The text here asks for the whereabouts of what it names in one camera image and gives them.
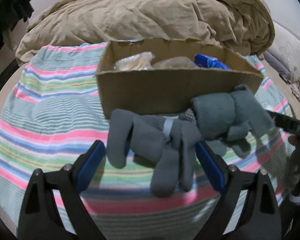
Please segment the person hand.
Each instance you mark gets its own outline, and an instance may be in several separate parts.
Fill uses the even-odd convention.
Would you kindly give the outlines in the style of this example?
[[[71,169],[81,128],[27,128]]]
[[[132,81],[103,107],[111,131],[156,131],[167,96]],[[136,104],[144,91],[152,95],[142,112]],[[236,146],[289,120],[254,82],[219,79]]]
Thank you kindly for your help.
[[[296,135],[289,136],[288,141],[291,145],[295,146],[297,143],[297,136]]]

